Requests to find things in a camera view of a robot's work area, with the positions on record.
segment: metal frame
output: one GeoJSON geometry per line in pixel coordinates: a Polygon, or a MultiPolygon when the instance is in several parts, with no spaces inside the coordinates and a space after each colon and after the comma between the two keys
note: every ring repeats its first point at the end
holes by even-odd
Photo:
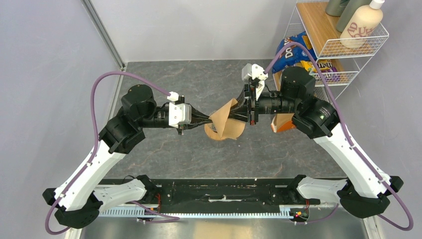
{"type": "MultiPolygon", "coordinates": [[[[127,69],[127,66],[125,66],[125,67],[123,68],[122,72],[126,72],[126,69],[127,69]]],[[[115,109],[116,109],[116,104],[117,104],[117,101],[118,101],[118,95],[119,95],[119,93],[120,93],[120,88],[121,88],[121,84],[122,84],[122,82],[123,82],[123,78],[124,78],[124,76],[120,75],[120,76],[119,76],[119,79],[118,79],[118,81],[117,81],[117,83],[116,83],[116,91],[114,92],[113,99],[112,99],[112,101],[111,101],[111,103],[110,103],[110,108],[109,108],[108,117],[107,117],[107,119],[105,120],[105,122],[104,122],[104,124],[103,124],[103,125],[106,125],[106,124],[107,124],[107,122],[108,122],[111,118],[113,118],[113,117],[114,117],[114,111],[115,111],[115,109]]]]}
{"type": "Polygon", "coordinates": [[[97,11],[95,10],[94,5],[92,4],[91,0],[81,0],[82,4],[84,5],[87,13],[89,14],[91,20],[93,21],[95,27],[97,28],[101,38],[103,39],[105,45],[107,46],[108,50],[110,51],[113,59],[115,60],[116,64],[120,67],[121,70],[124,69],[125,63],[123,62],[122,58],[120,57],[113,41],[111,40],[109,34],[107,33],[106,28],[104,27],[103,22],[101,21],[100,17],[98,16],[97,11]]]}

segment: gray bottle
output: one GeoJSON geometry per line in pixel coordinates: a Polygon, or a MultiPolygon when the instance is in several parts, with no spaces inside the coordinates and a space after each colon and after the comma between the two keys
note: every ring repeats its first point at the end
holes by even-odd
{"type": "Polygon", "coordinates": [[[340,16],[350,0],[330,0],[325,12],[330,16],[340,16]]]}
{"type": "Polygon", "coordinates": [[[372,0],[350,0],[349,4],[344,9],[343,14],[341,15],[340,19],[338,20],[335,29],[339,32],[343,32],[346,28],[347,24],[349,23],[350,19],[355,14],[356,10],[364,5],[369,5],[372,0]]]}

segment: white bottle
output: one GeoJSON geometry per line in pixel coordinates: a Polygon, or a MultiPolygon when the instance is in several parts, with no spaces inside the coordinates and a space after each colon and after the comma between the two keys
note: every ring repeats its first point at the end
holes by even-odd
{"type": "Polygon", "coordinates": [[[381,6],[384,0],[372,0],[369,5],[358,8],[340,36],[340,42],[347,48],[356,49],[361,47],[374,29],[380,24],[383,13],[381,6]]]}

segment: black cable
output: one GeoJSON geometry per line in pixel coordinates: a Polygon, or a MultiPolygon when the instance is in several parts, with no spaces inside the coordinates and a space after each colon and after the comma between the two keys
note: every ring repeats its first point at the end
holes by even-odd
{"type": "Polygon", "coordinates": [[[162,111],[167,104],[168,104],[168,102],[164,103],[163,106],[161,106],[161,107],[157,107],[157,110],[162,111]]]}
{"type": "Polygon", "coordinates": [[[265,85],[269,93],[274,93],[275,91],[270,91],[270,88],[268,88],[268,85],[265,85]]]}
{"type": "Polygon", "coordinates": [[[121,183],[122,183],[122,184],[124,183],[124,180],[125,180],[127,177],[131,177],[131,178],[135,179],[135,177],[133,177],[132,175],[127,175],[127,176],[126,176],[126,177],[124,177],[124,178],[123,178],[123,180],[121,181],[121,183]]]}

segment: brown paper bag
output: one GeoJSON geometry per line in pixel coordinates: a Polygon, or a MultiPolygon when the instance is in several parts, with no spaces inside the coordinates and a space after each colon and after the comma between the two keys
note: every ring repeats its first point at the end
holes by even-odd
{"type": "Polygon", "coordinates": [[[245,130],[245,122],[229,119],[230,108],[237,103],[231,99],[223,107],[210,116],[212,123],[204,125],[205,133],[214,140],[225,140],[227,138],[237,139],[245,130]]]}

